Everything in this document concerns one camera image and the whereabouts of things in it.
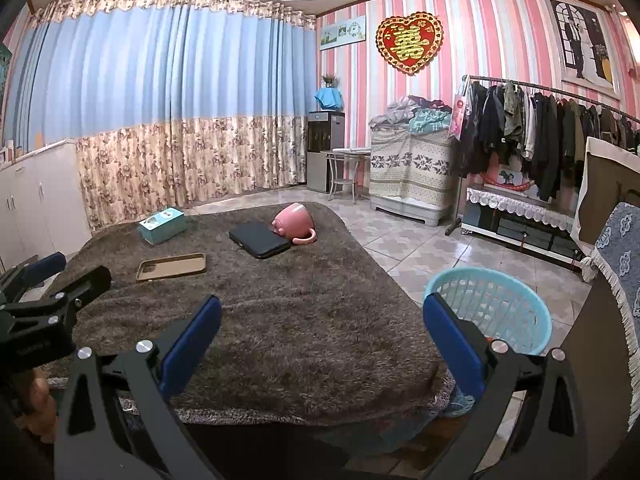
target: mug handle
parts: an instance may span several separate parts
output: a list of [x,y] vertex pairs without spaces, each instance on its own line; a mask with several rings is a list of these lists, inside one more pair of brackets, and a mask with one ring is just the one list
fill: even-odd
[[314,229],[309,229],[311,236],[309,238],[293,238],[292,243],[294,245],[307,245],[312,244],[316,241],[316,231]]

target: laundry basket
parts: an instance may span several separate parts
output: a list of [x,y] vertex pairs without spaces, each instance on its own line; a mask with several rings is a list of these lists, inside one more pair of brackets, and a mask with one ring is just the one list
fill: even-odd
[[521,354],[542,353],[551,339],[551,316],[527,285],[503,272],[455,267],[435,276],[424,297],[438,292],[460,319]]

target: phone case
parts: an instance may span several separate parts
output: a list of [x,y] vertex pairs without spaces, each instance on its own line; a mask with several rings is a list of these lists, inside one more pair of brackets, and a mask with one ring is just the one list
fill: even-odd
[[145,260],[140,264],[136,273],[136,282],[189,276],[205,272],[205,270],[207,270],[207,257],[204,253],[156,258],[155,260]]

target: teal tissue box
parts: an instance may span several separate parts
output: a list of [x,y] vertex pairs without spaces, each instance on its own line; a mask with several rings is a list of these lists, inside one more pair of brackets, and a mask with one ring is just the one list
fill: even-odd
[[187,219],[182,211],[173,207],[145,218],[138,224],[138,231],[151,245],[158,245],[187,229]]

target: white cabinet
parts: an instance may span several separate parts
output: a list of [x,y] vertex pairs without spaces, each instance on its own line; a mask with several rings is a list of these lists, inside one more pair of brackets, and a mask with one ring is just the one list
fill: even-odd
[[42,155],[46,156],[34,160],[51,241],[56,251],[75,253],[91,238],[80,191],[76,146],[62,144]]
[[18,162],[5,171],[13,173],[10,200],[26,257],[31,258],[37,254],[39,258],[43,258],[55,253],[45,218],[46,212],[40,202],[36,157]]
[[5,269],[37,254],[69,256],[91,231],[76,146],[60,142],[0,171],[0,258]]
[[8,171],[0,171],[0,272],[25,259],[24,246],[11,206],[12,177],[13,174]]

